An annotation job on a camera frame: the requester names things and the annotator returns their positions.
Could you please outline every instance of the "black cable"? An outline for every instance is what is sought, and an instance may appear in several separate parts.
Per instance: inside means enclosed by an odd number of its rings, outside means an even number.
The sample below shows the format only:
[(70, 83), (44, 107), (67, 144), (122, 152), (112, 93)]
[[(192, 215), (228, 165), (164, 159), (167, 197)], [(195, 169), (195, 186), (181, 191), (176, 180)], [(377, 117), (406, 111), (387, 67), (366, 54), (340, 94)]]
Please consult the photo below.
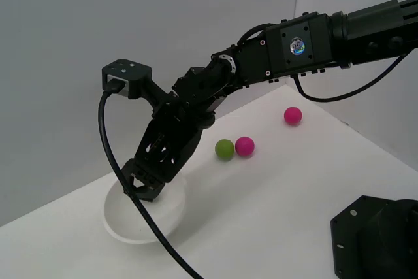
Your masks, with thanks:
[(361, 93), (362, 91), (367, 90), (368, 88), (371, 88), (374, 84), (378, 83), (382, 78), (387, 76), (405, 57), (410, 53), (411, 51), (407, 52), (405, 55), (400, 56), (398, 59), (396, 59), (386, 70), (384, 70), (377, 78), (370, 81), (366, 85), (362, 86), (361, 88), (358, 88), (354, 91), (351, 91), (349, 93), (336, 96), (336, 97), (330, 97), (330, 98), (316, 98), (309, 96), (305, 94), (304, 90), (302, 89), (302, 86), (300, 85), (299, 77), (296, 74), (295, 76), (292, 76), (293, 80), (295, 81), (296, 88), (298, 89), (298, 92), (305, 97), (306, 99), (309, 99), (310, 101), (316, 101), (317, 103), (331, 103), (333, 101), (341, 101), (343, 99), (350, 98), (354, 95), (357, 95), (358, 93)]
[(125, 176), (122, 173), (122, 170), (119, 168), (117, 161), (112, 153), (112, 149), (110, 148), (109, 141), (106, 134), (106, 127), (105, 127), (105, 105), (107, 99), (113, 94), (118, 93), (123, 89), (125, 83), (113, 79), (109, 82), (109, 86), (106, 87), (106, 90), (103, 92), (103, 95), (100, 99), (99, 103), (99, 132), (100, 138), (102, 140), (104, 152), (106, 153), (106, 157), (109, 160), (110, 166), (112, 166), (113, 171), (115, 172), (116, 176), (118, 177), (120, 183), (122, 184), (123, 190), (132, 200), (136, 208), (141, 213), (142, 217), (144, 218), (145, 222), (150, 226), (152, 232), (157, 237), (158, 241), (164, 246), (167, 252), (171, 255), (171, 257), (190, 275), (190, 277), (194, 279), (203, 279), (201, 275), (199, 275), (187, 262), (179, 255), (179, 253), (171, 246), (170, 242), (165, 238), (164, 234), (158, 228), (158, 226), (153, 221), (152, 217), (145, 209), (144, 205), (141, 203), (139, 199), (135, 197), (134, 191), (132, 187), (129, 185), (128, 181), (126, 180)]
[(241, 36), (240, 40), (237, 42), (237, 46), (241, 46), (246, 40), (248, 40), (254, 34), (264, 31), (266, 28), (273, 26), (273, 23), (264, 23), (253, 27), (252, 29), (246, 31), (244, 35)]

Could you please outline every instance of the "green ball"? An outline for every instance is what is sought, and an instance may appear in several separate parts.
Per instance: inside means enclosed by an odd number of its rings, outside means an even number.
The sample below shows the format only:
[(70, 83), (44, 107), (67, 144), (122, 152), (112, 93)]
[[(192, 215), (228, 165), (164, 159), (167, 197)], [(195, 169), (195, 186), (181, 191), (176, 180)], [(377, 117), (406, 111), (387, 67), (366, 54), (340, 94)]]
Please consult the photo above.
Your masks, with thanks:
[(220, 140), (215, 145), (215, 153), (221, 159), (231, 159), (234, 151), (234, 144), (230, 140)]

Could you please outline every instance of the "ball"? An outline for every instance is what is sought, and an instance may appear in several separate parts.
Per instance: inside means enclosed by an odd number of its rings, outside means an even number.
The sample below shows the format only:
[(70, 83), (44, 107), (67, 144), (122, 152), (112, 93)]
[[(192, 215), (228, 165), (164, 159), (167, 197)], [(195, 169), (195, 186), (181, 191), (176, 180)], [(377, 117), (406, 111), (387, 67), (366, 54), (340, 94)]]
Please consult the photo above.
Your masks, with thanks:
[(289, 107), (286, 109), (284, 118), (289, 125), (298, 125), (302, 120), (302, 112), (297, 107)]
[(240, 137), (235, 142), (235, 150), (239, 156), (248, 157), (254, 152), (254, 141), (249, 137)]
[(221, 159), (230, 159), (234, 155), (234, 144), (230, 140), (219, 140), (215, 145), (215, 153)]

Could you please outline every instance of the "metal ring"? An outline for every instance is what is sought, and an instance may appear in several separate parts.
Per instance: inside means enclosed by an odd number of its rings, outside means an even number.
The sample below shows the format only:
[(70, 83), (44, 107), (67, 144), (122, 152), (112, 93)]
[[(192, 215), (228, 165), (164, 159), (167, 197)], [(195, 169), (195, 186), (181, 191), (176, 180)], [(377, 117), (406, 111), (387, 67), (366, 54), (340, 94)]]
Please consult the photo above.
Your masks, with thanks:
[(228, 55), (219, 55), (219, 58), (228, 61), (229, 64), (231, 65), (231, 72), (232, 73), (235, 73), (235, 71), (236, 71), (236, 65), (235, 65), (234, 59), (231, 56), (228, 56)]

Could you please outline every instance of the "gray wall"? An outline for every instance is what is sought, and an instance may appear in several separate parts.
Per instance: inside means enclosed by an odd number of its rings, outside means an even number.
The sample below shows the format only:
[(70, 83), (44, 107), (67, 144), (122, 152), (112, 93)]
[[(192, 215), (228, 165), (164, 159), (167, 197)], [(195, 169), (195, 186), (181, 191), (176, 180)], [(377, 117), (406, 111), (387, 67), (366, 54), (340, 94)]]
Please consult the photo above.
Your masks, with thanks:
[[(319, 11), (345, 13), (388, 0), (298, 0), (297, 14)], [(418, 170), (418, 51), (412, 52), (378, 84), (355, 97), (319, 104), (384, 150)], [(355, 90), (381, 74), (393, 60), (358, 65), (301, 80), (310, 95), (331, 97)]]
[[(101, 67), (153, 67), (166, 90), (259, 23), (292, 18), (295, 0), (0, 0), (0, 225), (109, 173), (97, 132)], [(278, 85), (233, 95), (225, 114)], [(111, 144), (132, 156), (151, 114), (113, 97)]]

